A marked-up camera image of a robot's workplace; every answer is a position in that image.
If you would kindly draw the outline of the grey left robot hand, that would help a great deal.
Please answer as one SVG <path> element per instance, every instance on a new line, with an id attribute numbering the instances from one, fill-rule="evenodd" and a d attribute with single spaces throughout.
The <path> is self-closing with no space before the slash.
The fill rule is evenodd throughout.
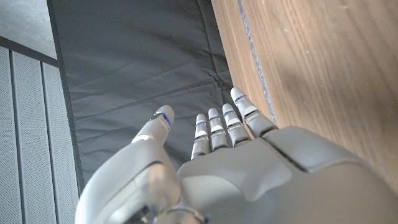
<path id="1" fill-rule="evenodd" d="M 76 223 L 396 223 L 397 194 L 358 156 L 296 126 L 278 128 L 239 89 L 195 123 L 174 169 L 162 106 L 86 184 Z"/>

